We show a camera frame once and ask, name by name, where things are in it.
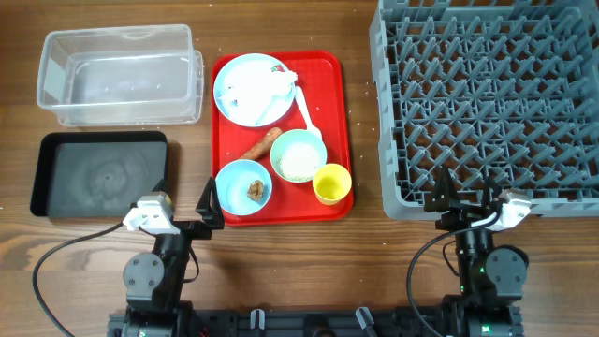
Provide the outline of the orange carrot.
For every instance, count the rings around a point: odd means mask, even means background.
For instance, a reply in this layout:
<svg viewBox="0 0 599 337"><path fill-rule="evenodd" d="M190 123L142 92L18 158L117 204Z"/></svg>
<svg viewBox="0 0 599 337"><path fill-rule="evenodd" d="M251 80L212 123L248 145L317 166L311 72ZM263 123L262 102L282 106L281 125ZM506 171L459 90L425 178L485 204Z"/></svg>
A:
<svg viewBox="0 0 599 337"><path fill-rule="evenodd" d="M259 160L270 152L273 143L283 134L283 131L279 127L274 127L267 132L267 134L257 142L250 150L241 156L241 159L248 160Z"/></svg>

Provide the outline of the brown food scrap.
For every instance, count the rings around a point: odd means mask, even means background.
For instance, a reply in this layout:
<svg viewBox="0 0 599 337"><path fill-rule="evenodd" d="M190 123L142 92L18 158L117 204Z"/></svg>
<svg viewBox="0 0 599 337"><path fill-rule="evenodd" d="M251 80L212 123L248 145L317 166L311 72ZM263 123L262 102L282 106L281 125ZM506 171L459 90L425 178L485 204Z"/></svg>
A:
<svg viewBox="0 0 599 337"><path fill-rule="evenodd" d="M250 183L250 186L247 191L247 196L249 199L255 202L259 202L263 199L264 196L264 184L260 180L255 180Z"/></svg>

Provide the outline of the green bowl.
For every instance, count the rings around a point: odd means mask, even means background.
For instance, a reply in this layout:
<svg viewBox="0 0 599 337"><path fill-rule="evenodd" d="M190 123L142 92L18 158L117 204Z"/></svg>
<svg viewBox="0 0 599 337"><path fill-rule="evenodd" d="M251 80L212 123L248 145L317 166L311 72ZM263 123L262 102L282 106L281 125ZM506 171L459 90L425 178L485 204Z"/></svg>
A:
<svg viewBox="0 0 599 337"><path fill-rule="evenodd" d="M322 167L327 163L328 152L323 140L319 139L307 130L294 129L284 132L272 145L270 149L270 162L275 173L283 178L276 168L276 160L286 147L292 143L306 143L314 146L320 154Z"/></svg>

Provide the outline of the white rice pile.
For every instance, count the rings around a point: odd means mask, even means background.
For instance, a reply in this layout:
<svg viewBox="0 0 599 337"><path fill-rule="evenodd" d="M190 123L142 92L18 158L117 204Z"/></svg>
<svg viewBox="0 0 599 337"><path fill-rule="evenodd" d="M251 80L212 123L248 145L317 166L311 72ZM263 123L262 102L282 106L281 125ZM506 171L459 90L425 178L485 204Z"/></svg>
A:
<svg viewBox="0 0 599 337"><path fill-rule="evenodd" d="M322 167L317 149L311 144L292 143L276 160L280 175L292 183L306 183Z"/></svg>

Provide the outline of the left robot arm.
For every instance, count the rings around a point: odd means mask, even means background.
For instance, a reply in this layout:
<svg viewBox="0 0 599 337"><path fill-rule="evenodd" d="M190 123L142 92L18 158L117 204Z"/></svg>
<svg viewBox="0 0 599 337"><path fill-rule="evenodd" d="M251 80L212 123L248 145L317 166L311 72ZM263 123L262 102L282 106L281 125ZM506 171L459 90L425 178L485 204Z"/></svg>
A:
<svg viewBox="0 0 599 337"><path fill-rule="evenodd" d="M189 301L181 300L187 264L196 260L192 241L208 240L224 227L215 179L210 178L197 203L199 220L175 221L174 205L159 183L130 206L124 218L129 231L155 238L153 250L132 257L124 267L127 307L110 318L108 336L205 336L207 329Z"/></svg>

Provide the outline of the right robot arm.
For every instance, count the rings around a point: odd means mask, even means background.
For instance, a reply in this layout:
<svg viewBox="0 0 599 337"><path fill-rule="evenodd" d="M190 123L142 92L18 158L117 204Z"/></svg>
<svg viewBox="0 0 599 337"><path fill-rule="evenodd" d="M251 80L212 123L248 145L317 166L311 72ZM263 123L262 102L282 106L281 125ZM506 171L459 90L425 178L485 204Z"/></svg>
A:
<svg viewBox="0 0 599 337"><path fill-rule="evenodd" d="M476 206L458 195L442 168L424 210L438 212L435 227L455 239L460 294L446 295L429 331L440 336L516 337L524 334L520 309L529 258L513 245L495 245L493 235L519 224L531 211L521 191L503 189L488 177Z"/></svg>

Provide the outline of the light blue bowl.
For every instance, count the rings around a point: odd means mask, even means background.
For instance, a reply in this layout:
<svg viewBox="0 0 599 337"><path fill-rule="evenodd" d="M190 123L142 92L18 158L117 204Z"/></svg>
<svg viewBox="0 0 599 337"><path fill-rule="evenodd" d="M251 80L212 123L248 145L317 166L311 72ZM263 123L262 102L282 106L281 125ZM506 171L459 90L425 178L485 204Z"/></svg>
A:
<svg viewBox="0 0 599 337"><path fill-rule="evenodd" d="M270 200L273 183L268 171L258 162L240 159L225 165L217 174L217 194L222 209L230 214L246 216L262 210ZM248 191L256 181L262 182L262 198L253 200Z"/></svg>

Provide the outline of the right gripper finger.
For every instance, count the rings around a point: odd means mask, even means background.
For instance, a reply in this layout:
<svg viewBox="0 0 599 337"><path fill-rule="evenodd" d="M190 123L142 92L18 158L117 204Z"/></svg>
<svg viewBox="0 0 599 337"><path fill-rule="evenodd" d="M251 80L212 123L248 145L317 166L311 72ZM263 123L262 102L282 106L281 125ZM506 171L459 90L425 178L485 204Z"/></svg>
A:
<svg viewBox="0 0 599 337"><path fill-rule="evenodd" d="M425 209L457 209L458 193L453 179L446 167L441 168L436 177L432 192L426 197Z"/></svg>
<svg viewBox="0 0 599 337"><path fill-rule="evenodd" d="M494 202L494 200L499 197L501 192L502 188L500 187L500 185L497 184L492 177L487 176L485 178L485 187L483 190L481 205L490 206Z"/></svg>

